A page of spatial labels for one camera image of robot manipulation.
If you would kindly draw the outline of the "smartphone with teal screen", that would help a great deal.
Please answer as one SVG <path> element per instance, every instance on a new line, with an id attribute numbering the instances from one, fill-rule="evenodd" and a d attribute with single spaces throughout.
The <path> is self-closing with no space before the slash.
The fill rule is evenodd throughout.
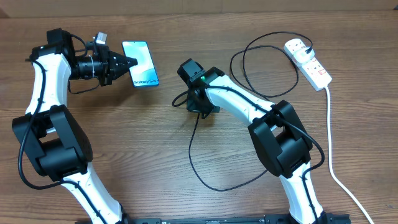
<path id="1" fill-rule="evenodd" d="M 135 88 L 158 86 L 160 81 L 149 50 L 144 40 L 127 40 L 122 42 L 125 56 L 137 60 L 137 65 L 129 69 L 132 84 Z"/>

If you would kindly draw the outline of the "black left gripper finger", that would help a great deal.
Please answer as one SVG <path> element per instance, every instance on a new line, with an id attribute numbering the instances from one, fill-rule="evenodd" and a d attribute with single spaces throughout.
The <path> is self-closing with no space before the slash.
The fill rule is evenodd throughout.
<path id="1" fill-rule="evenodd" d="M 109 64 L 111 66 L 125 66 L 133 67 L 137 65 L 137 60 L 135 58 L 127 57 L 125 55 L 109 51 Z"/>
<path id="2" fill-rule="evenodd" d="M 112 81 L 118 79 L 125 73 L 127 73 L 130 69 L 130 65 L 110 65 L 109 66 L 109 82 L 111 83 Z"/>

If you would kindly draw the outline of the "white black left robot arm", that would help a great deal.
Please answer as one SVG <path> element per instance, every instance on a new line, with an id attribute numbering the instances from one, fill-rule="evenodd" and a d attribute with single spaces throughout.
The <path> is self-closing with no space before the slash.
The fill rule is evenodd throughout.
<path id="1" fill-rule="evenodd" d="M 27 59 L 35 70 L 32 98 L 24 116 L 13 119 L 20 143 L 17 168 L 21 180 L 36 190 L 65 187 L 90 217 L 90 223 L 132 223 L 123 206 L 106 190 L 93 167 L 88 136 L 67 108 L 71 80 L 97 79 L 111 85 L 137 65 L 113 52 L 100 32 L 84 48 L 76 35 L 61 28 L 47 31 L 47 44 Z"/>

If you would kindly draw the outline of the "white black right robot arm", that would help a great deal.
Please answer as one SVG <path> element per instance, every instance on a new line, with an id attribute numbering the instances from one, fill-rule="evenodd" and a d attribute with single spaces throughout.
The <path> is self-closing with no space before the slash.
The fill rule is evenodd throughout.
<path id="1" fill-rule="evenodd" d="M 290 217 L 297 223 L 322 223 L 325 215 L 310 178 L 310 150 L 318 147 L 307 134 L 294 107 L 285 100 L 264 101 L 237 86 L 220 69 L 205 70 L 188 59 L 177 70 L 187 85 L 187 110 L 205 119 L 225 109 L 248 127 L 257 157 L 279 177 L 289 201 Z"/>

